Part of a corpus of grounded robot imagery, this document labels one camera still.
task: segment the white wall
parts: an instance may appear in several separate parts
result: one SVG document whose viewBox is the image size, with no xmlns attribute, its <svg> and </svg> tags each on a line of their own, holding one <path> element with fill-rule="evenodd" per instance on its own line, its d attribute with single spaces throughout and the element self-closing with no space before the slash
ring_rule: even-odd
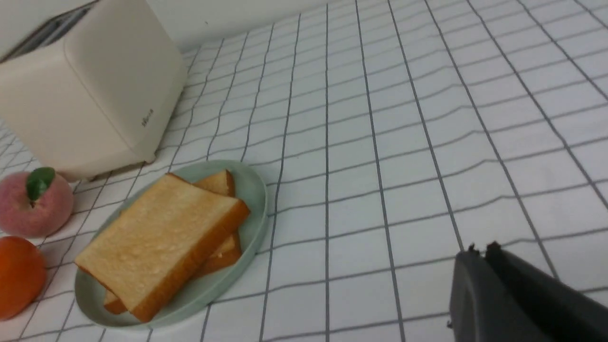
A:
<svg viewBox="0 0 608 342">
<path fill-rule="evenodd" d="M 0 0 L 0 56 L 46 19 L 90 0 Z M 147 0 L 169 36 L 186 51 L 320 6 L 329 0 Z"/>
</svg>

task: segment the peach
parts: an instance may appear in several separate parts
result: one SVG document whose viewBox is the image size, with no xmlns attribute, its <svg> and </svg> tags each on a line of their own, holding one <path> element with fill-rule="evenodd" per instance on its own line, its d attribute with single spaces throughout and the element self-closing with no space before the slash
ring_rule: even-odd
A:
<svg viewBox="0 0 608 342">
<path fill-rule="evenodd" d="M 36 201 L 27 195 L 30 172 L 16 172 L 0 181 L 0 229 L 21 237 L 44 237 L 69 219 L 74 205 L 72 188 L 59 174 Z"/>
</svg>

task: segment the table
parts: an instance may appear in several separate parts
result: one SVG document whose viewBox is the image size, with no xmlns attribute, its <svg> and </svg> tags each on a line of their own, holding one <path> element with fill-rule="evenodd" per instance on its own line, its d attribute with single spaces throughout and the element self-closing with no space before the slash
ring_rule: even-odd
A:
<svg viewBox="0 0 608 342">
<path fill-rule="evenodd" d="M 74 184 L 68 224 L 33 240 L 49 284 L 0 340 L 452 341 L 454 256 L 495 240 L 608 305 L 607 23 L 602 0 L 347 0 L 204 42 L 156 161 Z M 0 137 L 2 176 L 39 166 Z M 268 184 L 250 268 L 175 326 L 92 325 L 74 257 L 208 159 Z"/>
</svg>

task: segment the orange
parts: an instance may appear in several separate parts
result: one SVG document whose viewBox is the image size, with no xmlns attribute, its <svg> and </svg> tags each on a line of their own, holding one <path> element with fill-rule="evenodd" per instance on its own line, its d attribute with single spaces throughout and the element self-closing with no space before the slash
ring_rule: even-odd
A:
<svg viewBox="0 0 608 342">
<path fill-rule="evenodd" d="M 0 238 L 0 321 L 23 311 L 46 280 L 44 258 L 26 239 Z"/>
</svg>

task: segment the toaster logo text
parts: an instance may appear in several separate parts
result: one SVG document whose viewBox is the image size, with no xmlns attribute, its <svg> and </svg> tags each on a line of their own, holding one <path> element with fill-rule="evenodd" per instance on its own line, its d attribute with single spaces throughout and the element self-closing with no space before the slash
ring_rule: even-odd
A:
<svg viewBox="0 0 608 342">
<path fill-rule="evenodd" d="M 148 121 L 150 121 L 150 118 L 152 117 L 152 114 L 154 114 L 154 110 L 150 109 L 148 111 L 148 114 L 146 116 L 144 116 L 143 119 L 142 119 L 142 126 L 146 127 L 146 125 L 148 125 Z"/>
</svg>

